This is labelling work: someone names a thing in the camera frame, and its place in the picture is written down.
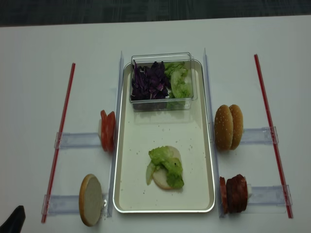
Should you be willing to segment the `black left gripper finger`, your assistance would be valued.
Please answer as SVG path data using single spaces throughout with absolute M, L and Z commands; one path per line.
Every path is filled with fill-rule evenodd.
M 1 225 L 0 233 L 20 233 L 25 221 L 24 206 L 19 205 Z

